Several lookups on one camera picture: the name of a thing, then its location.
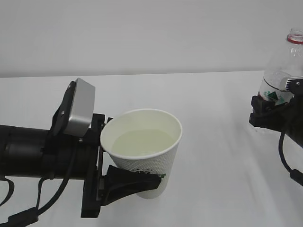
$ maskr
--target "bottle neck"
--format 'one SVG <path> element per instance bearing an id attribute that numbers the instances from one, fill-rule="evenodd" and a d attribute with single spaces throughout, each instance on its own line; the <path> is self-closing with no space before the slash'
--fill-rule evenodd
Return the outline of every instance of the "bottle neck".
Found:
<path id="1" fill-rule="evenodd" d="M 292 28 L 287 36 L 288 42 L 292 44 L 303 45 L 303 30 L 298 28 Z"/>

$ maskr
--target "paper cup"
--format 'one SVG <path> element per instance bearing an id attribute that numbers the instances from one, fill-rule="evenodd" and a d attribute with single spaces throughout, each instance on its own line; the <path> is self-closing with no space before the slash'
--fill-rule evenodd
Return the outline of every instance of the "paper cup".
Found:
<path id="1" fill-rule="evenodd" d="M 126 156 L 113 152 L 113 144 L 120 136 L 137 130 L 160 130 L 168 134 L 173 142 L 167 149 L 145 156 Z M 158 174 L 162 178 L 157 189 L 138 193 L 142 198 L 152 199 L 166 188 L 181 136 L 181 123 L 172 114 L 156 109 L 138 109 L 126 112 L 106 124 L 100 142 L 117 167 L 132 172 Z"/>

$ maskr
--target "cable connector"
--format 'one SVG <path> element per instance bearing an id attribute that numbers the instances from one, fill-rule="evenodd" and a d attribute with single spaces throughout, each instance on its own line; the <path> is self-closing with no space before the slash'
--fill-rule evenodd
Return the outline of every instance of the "cable connector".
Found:
<path id="1" fill-rule="evenodd" d="M 294 181 L 298 182 L 300 185 L 303 186 L 303 173 L 301 173 L 297 169 L 293 169 L 289 172 L 290 178 L 292 178 Z"/>
<path id="2" fill-rule="evenodd" d="M 32 207 L 28 210 L 10 216 L 8 219 L 8 224 L 16 225 L 18 227 L 26 227 L 37 222 L 38 220 L 38 209 L 36 207 Z"/>

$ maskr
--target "cup rim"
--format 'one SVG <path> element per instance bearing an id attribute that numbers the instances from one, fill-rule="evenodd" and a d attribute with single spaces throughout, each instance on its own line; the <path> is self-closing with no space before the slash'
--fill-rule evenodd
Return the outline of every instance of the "cup rim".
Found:
<path id="1" fill-rule="evenodd" d="M 115 119 L 118 119 L 118 118 L 122 117 L 122 116 L 125 115 L 125 114 L 129 114 L 129 113 L 133 113 L 133 112 L 137 112 L 137 111 L 146 111 L 146 110 L 148 110 L 148 111 L 149 111 L 149 110 L 158 111 L 158 112 L 162 112 L 162 113 L 168 114 L 169 116 L 171 116 L 172 118 L 174 118 L 174 119 L 177 121 L 177 123 L 179 124 L 179 127 L 180 127 L 180 135 L 179 135 L 178 139 L 174 142 L 173 145 L 171 145 L 169 148 L 166 148 L 166 149 L 163 150 L 163 151 L 160 151 L 160 152 L 157 152 L 157 153 L 151 154 L 151 155 L 145 155 L 145 156 L 126 156 L 126 155 L 119 155 L 119 154 L 116 154 L 116 153 L 113 153 L 113 152 L 109 151 L 109 149 L 107 149 L 106 147 L 104 147 L 104 146 L 102 145 L 102 143 L 101 143 L 102 132 L 101 132 L 101 134 L 100 134 L 100 145 L 101 145 L 101 147 L 103 148 L 103 150 L 104 150 L 105 152 L 107 152 L 108 154 L 110 154 L 111 156 L 118 157 L 118 158 L 121 158 L 121 159 L 127 159 L 127 160 L 141 160 L 141 159 L 153 158 L 153 157 L 157 157 L 157 156 L 160 156 L 160 155 L 162 155 L 162 154 L 165 154 L 166 152 L 172 150 L 172 149 L 180 142 L 181 137 L 182 137 L 182 134 L 183 134 L 183 128 L 182 128 L 181 122 L 179 121 L 179 119 L 178 119 L 176 116 L 174 116 L 173 114 L 168 113 L 168 112 L 166 112 L 166 111 L 163 111 L 163 110 L 152 109 L 152 108 L 143 108 L 143 109 L 130 110 L 130 111 L 127 111 L 127 112 L 125 112 L 125 113 L 123 113 L 123 114 L 120 114 L 120 115 L 118 115 L 117 117 L 113 118 L 109 123 L 107 123 L 107 124 L 104 126 L 103 130 L 104 130 L 106 127 L 108 127 L 108 125 L 110 126 L 110 124 L 112 124 L 112 122 L 114 122 Z"/>

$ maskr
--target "water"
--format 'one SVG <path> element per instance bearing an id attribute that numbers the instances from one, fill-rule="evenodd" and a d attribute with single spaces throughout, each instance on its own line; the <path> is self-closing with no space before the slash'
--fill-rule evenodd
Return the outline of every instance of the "water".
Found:
<path id="1" fill-rule="evenodd" d="M 129 131 L 116 139 L 112 152 L 125 156 L 145 156 L 161 152 L 174 142 L 171 136 L 161 130 Z"/>

